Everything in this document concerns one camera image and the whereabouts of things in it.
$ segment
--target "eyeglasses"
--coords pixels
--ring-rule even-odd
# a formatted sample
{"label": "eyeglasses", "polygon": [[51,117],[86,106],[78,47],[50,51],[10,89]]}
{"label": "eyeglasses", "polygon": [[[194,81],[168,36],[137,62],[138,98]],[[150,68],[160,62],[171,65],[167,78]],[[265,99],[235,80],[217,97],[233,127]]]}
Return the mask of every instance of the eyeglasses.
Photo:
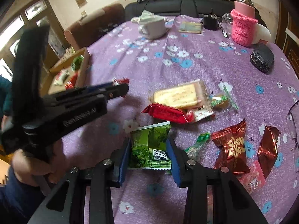
{"label": "eyeglasses", "polygon": [[295,119],[294,119],[292,112],[298,106],[298,103],[299,103],[299,100],[290,108],[288,115],[286,117],[286,121],[288,124],[291,138],[292,138],[292,140],[295,141],[295,147],[293,148],[293,156],[294,156],[294,167],[295,167],[296,173],[299,172],[299,145],[298,145],[298,140],[297,140]]}

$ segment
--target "cardboard box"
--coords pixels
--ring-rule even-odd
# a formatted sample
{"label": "cardboard box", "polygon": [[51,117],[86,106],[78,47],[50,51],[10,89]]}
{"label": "cardboard box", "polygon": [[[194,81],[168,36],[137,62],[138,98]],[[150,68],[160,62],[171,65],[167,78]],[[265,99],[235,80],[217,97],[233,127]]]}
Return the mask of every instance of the cardboard box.
{"label": "cardboard box", "polygon": [[69,79],[75,74],[75,71],[72,71],[70,66],[73,62],[73,60],[78,57],[79,55],[83,55],[84,56],[84,60],[81,63],[80,69],[78,70],[78,78],[76,81],[76,85],[75,87],[83,87],[84,86],[84,82],[85,82],[85,78],[86,78],[86,69],[88,66],[88,62],[89,62],[89,52],[86,49],[86,47],[78,50],[73,56],[71,56],[70,58],[68,58],[66,61],[64,61],[63,63],[59,64],[59,65],[54,65],[48,72],[47,76],[45,77],[41,89],[40,89],[40,95],[44,96],[46,94],[53,94],[53,93],[58,93],[61,91],[65,91],[65,86],[64,84],[62,86],[60,85],[54,85],[54,79],[55,76],[62,70],[62,69],[67,69],[69,68],[68,72],[70,73],[70,75],[68,76],[68,78],[64,81],[64,83],[68,82]]}

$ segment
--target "qr code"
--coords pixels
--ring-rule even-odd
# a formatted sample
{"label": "qr code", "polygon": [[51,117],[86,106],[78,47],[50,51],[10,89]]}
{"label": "qr code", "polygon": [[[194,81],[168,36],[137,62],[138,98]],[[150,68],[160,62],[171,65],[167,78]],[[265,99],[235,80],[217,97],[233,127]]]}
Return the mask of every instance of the qr code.
{"label": "qr code", "polygon": [[168,160],[168,158],[166,156],[166,153],[164,151],[153,149],[152,152],[154,154],[154,159],[155,160],[160,160],[160,161],[167,161]]}

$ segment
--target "red candy wrapper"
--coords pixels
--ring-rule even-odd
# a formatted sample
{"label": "red candy wrapper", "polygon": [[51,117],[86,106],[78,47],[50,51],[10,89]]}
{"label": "red candy wrapper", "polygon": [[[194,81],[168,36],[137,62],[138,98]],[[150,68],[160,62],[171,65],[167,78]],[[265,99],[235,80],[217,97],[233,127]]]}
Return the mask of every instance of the red candy wrapper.
{"label": "red candy wrapper", "polygon": [[172,108],[158,103],[147,106],[142,113],[148,113],[154,118],[167,120],[178,124],[191,123],[194,120],[193,114],[187,114],[183,110]]}
{"label": "red candy wrapper", "polygon": [[245,131],[246,121],[244,119],[237,125],[229,126],[211,135],[213,142],[220,149],[214,169],[226,166],[233,174],[250,172],[246,165]]}
{"label": "red candy wrapper", "polygon": [[259,164],[259,161],[256,160],[250,167],[250,173],[244,174],[240,179],[240,183],[246,189],[246,191],[251,194],[258,188],[261,188],[266,184],[266,180],[263,175],[263,171]]}
{"label": "red candy wrapper", "polygon": [[265,126],[263,138],[258,151],[258,159],[265,179],[269,176],[278,156],[276,143],[279,134],[280,131],[276,127],[268,125]]}

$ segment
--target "purple tablecloth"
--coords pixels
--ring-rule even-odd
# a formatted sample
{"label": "purple tablecloth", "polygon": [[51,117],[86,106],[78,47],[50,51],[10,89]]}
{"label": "purple tablecloth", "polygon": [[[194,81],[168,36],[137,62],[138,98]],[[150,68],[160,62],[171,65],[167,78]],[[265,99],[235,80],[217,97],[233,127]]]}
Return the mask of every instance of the purple tablecloth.
{"label": "purple tablecloth", "polygon": [[[155,90],[202,79],[208,94],[226,85],[240,107],[237,114],[218,115],[212,121],[190,125],[172,124],[175,141],[185,149],[202,132],[215,132],[246,118],[247,165],[257,160],[256,152],[263,134],[264,120],[280,131],[279,157],[267,184],[255,191],[255,200],[270,224],[279,223],[299,193],[298,174],[294,172],[294,141],[290,138],[286,115],[299,99],[299,81],[285,55],[269,44],[275,56],[273,71],[263,74],[249,60],[253,49],[245,48],[221,31],[202,34],[178,32],[182,21],[198,19],[179,16],[167,22],[169,32],[155,41],[138,33],[138,25],[126,22],[88,48],[92,65],[86,84],[95,85],[113,78],[129,78],[125,99],[109,101],[108,113],[63,138],[69,164],[92,167],[118,149],[131,127],[155,123],[140,113]],[[218,148],[209,141],[201,163],[213,167]],[[115,223],[182,223],[187,189],[179,189],[164,171],[129,170],[122,188],[112,189]]]}

